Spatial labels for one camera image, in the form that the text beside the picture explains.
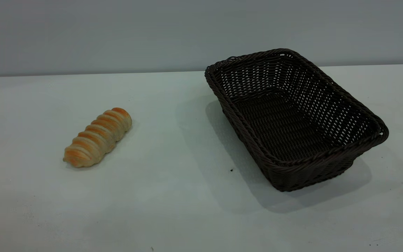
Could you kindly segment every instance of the wicker basket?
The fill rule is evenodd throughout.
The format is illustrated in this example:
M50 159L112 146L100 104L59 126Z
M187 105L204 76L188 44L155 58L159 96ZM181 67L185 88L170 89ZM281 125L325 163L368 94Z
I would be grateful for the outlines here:
M209 86L270 183L291 191L342 174L388 137L385 123L289 49L209 66Z

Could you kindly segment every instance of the pastry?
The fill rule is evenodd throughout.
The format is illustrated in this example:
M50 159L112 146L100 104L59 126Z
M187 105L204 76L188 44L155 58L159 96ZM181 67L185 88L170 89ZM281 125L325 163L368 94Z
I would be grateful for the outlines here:
M74 167L99 163L132 126L132 118L120 107L105 111L65 148L63 161Z

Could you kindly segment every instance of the bread roll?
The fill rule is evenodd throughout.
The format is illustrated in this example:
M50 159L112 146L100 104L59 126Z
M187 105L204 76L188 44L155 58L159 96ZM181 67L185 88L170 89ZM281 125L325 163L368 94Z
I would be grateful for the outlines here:
M65 148L63 161L77 168L99 163L131 126L132 118L120 107L105 111Z

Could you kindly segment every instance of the dark brown basket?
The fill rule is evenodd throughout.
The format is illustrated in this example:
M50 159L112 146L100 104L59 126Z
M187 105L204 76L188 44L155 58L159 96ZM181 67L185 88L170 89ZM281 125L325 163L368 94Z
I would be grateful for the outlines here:
M280 191L342 174L389 134L378 116L289 49L230 57L209 66L205 77L236 134Z

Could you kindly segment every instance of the basket bottom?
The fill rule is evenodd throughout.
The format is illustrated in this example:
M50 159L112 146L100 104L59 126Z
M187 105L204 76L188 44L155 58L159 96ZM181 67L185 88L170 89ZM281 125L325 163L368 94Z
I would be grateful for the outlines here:
M282 161L308 158L337 147L281 93L235 104L266 149Z

